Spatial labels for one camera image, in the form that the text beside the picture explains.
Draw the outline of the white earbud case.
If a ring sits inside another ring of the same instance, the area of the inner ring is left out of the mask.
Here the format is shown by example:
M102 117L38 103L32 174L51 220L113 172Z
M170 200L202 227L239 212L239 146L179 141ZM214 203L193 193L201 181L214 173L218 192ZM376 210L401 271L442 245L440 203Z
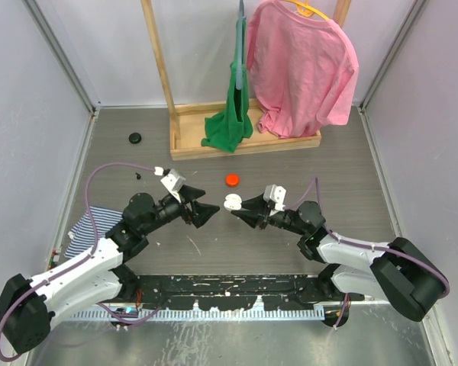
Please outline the white earbud case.
M228 194L224 199L224 208L228 211L240 210L242 208L242 198L238 194Z

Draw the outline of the orange earbud case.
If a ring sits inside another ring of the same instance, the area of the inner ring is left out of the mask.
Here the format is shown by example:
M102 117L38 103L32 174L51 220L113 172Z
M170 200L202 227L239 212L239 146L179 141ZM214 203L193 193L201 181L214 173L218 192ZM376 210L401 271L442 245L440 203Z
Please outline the orange earbud case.
M231 173L225 177L225 184L228 187L237 187L240 184L240 177L237 174Z

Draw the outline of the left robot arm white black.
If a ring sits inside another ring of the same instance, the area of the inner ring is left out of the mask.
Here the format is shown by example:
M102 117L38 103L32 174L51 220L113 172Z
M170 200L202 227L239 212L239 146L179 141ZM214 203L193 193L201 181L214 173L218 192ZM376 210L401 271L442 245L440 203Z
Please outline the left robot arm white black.
M203 226L219 206L198 199L205 191L183 185L179 192L155 201L148 193L135 194L121 220L90 249L63 264L26 278L9 278L0 294L1 340L7 339L17 355L37 347L65 318L94 303L137 295L137 276L126 262L148 245L148 235L180 218L196 228Z

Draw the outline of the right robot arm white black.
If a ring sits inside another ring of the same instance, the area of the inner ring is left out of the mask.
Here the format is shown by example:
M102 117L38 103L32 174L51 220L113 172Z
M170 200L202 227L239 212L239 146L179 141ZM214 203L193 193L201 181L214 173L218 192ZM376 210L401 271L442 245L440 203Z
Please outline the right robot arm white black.
M420 322L450 292L446 277L408 239L367 242L329 230L319 204L303 201L296 208L282 202L283 193L242 200L229 194L224 208L252 228L274 226L300 237L306 259L324 264L320 292L328 300L362 294L387 301L409 320Z

